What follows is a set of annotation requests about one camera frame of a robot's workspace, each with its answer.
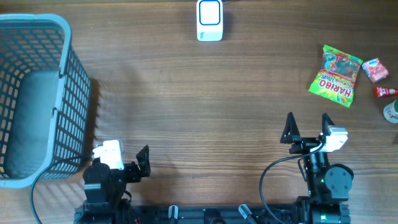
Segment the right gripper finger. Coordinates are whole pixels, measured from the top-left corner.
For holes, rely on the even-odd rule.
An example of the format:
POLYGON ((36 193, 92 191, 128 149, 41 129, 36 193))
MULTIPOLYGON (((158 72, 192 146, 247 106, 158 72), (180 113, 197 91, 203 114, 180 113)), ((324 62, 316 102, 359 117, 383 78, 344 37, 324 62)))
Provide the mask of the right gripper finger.
POLYGON ((293 144, 301 141, 300 132, 293 112, 287 114, 285 128, 282 132, 280 143, 293 144))
POLYGON ((331 134, 330 128, 334 127, 334 122, 328 116, 327 113, 322 114, 322 133, 325 136, 329 136, 331 134))

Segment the green Haribo candy bag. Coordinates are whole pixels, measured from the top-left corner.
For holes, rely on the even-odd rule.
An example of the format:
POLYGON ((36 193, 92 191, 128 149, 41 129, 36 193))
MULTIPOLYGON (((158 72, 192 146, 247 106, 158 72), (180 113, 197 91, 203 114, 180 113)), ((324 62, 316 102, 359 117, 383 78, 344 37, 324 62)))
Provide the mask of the green Haribo candy bag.
POLYGON ((362 64, 360 58, 324 45, 321 69, 311 83, 309 92, 349 108, 362 64))

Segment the red Nescafe coffee stick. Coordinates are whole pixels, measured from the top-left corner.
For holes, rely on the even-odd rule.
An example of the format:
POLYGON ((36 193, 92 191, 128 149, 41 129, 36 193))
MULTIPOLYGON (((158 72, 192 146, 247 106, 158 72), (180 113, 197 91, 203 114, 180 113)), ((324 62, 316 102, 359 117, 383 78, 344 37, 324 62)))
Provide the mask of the red Nescafe coffee stick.
POLYGON ((374 92, 375 92, 375 96, 377 98, 398 95, 397 88, 387 88, 387 87, 376 86, 374 88, 374 92))

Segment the green lid jar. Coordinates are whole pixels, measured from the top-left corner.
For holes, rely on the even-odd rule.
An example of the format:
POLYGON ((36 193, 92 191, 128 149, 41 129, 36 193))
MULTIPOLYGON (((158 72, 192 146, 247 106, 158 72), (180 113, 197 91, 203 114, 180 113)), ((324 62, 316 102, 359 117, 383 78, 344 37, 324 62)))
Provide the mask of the green lid jar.
POLYGON ((394 124, 398 123, 397 100, 394 100, 384 107, 383 115, 388 122, 394 124))

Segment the orange Kleenex tissue pack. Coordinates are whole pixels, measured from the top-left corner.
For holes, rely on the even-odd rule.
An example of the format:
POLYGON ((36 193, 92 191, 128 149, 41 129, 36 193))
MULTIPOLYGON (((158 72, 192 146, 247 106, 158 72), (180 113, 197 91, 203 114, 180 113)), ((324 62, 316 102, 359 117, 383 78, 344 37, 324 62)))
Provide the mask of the orange Kleenex tissue pack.
POLYGON ((378 58, 364 62, 362 68, 372 83, 376 83, 389 75, 387 68, 378 58))

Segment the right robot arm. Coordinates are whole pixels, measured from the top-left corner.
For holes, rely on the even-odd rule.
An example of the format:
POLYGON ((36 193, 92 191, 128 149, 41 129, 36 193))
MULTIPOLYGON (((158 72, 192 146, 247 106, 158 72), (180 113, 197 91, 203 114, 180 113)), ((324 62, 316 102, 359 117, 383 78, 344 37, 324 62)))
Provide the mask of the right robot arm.
POLYGON ((309 195, 318 203, 340 203, 349 199, 353 171, 343 164, 330 164, 328 155, 341 149, 348 140, 348 131, 322 114, 322 131, 314 138, 300 135, 294 115, 287 115, 281 143, 290 144, 289 153, 303 160, 300 169, 305 177, 309 195))

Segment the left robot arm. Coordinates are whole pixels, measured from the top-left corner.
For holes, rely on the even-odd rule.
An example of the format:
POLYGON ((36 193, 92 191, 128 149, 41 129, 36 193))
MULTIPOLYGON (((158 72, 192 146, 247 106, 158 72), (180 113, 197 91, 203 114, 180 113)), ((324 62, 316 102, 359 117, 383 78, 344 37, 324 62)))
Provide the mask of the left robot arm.
POLYGON ((125 164, 123 169, 112 169, 95 159, 83 173, 86 200, 75 209, 74 223, 140 223, 131 206, 132 196, 127 184, 138 183, 150 176, 149 147, 136 154, 137 162, 125 164))

